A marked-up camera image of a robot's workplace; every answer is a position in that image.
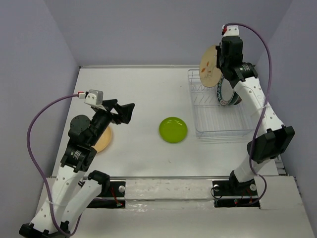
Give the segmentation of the beige plate with bird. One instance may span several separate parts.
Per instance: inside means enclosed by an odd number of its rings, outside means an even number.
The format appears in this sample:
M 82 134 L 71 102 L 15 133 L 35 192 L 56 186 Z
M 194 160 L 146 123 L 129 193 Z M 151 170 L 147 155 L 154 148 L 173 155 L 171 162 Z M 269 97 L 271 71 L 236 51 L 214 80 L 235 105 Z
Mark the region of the beige plate with bird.
M 200 62 L 199 77 L 205 87 L 215 87 L 221 79 L 222 73 L 216 67 L 216 60 L 216 45 L 212 45 L 205 51 Z

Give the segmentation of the large green rimmed lettered plate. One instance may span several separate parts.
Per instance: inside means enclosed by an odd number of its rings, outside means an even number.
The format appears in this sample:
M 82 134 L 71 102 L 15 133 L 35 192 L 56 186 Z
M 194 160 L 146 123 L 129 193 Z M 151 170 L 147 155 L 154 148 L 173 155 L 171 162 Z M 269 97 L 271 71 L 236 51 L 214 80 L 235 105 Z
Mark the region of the large green rimmed lettered plate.
M 219 80 L 216 89 L 216 96 L 221 106 L 232 106 L 236 101 L 236 93 L 230 82 L 223 76 Z

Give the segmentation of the small green red rimmed plate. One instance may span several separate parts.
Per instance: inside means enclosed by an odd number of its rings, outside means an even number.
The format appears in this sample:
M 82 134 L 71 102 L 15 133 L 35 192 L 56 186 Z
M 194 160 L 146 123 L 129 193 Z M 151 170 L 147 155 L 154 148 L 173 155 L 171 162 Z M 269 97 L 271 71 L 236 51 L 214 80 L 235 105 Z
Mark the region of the small green red rimmed plate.
M 232 105 L 237 105 L 241 101 L 242 101 L 241 97 L 236 92 L 234 92 L 234 95 L 233 95 L 233 98 L 232 98 L 232 101 L 231 101 Z

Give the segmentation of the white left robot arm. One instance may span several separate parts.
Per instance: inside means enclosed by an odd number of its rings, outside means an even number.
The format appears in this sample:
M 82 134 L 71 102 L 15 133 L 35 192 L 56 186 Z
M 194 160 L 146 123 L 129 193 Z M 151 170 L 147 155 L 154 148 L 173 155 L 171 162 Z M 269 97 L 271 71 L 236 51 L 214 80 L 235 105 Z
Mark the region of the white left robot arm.
M 94 170 L 76 195 L 76 186 L 84 177 L 97 151 L 94 148 L 110 123 L 128 124 L 135 107 L 119 105 L 116 99 L 85 101 L 95 114 L 75 116 L 70 122 L 69 141 L 52 186 L 45 181 L 47 199 L 30 223 L 23 224 L 19 234 L 25 238 L 68 238 L 77 230 L 87 206 L 99 195 L 109 192 L 109 175 Z

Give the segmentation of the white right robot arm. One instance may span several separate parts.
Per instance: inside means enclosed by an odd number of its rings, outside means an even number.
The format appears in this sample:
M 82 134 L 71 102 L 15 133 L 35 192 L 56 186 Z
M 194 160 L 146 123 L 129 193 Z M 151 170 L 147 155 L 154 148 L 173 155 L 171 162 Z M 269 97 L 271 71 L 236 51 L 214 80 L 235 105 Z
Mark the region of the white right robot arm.
M 261 88 L 255 66 L 243 62 L 242 39 L 224 36 L 216 50 L 217 68 L 242 99 L 256 127 L 252 141 L 247 144 L 247 157 L 229 177 L 229 191 L 240 194 L 262 167 L 285 152 L 295 130 L 292 126 L 285 126 L 272 109 Z

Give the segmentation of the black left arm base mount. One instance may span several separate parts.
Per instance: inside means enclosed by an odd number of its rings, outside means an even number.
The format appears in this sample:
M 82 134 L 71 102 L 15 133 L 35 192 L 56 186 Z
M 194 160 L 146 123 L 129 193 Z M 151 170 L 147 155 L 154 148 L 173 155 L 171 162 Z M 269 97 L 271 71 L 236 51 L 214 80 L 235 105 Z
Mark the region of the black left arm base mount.
M 101 193 L 90 202 L 87 208 L 124 209 L 126 204 L 125 187 L 125 181 L 111 180 L 109 188 L 102 188 Z

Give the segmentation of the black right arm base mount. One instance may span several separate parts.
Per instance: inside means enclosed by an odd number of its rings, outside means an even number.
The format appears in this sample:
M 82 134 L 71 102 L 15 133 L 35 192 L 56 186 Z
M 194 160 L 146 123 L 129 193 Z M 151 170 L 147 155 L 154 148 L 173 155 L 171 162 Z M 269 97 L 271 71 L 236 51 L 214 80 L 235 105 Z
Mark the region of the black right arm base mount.
M 254 180 L 242 184 L 232 185 L 229 180 L 214 180 L 211 187 L 215 208 L 258 207 L 257 187 Z

